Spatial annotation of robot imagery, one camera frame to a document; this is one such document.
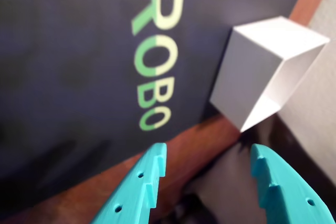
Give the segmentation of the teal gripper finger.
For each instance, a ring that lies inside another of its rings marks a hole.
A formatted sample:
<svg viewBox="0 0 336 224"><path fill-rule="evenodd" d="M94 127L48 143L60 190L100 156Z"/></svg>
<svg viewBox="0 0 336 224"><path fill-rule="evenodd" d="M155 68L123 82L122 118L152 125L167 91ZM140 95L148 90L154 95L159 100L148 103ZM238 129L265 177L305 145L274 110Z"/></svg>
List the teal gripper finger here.
<svg viewBox="0 0 336 224"><path fill-rule="evenodd" d="M156 208L160 178L165 177L167 145L153 144L127 173L92 223L149 223Z"/></svg>
<svg viewBox="0 0 336 224"><path fill-rule="evenodd" d="M335 223L320 196L271 148L253 144L250 164L267 223Z"/></svg>

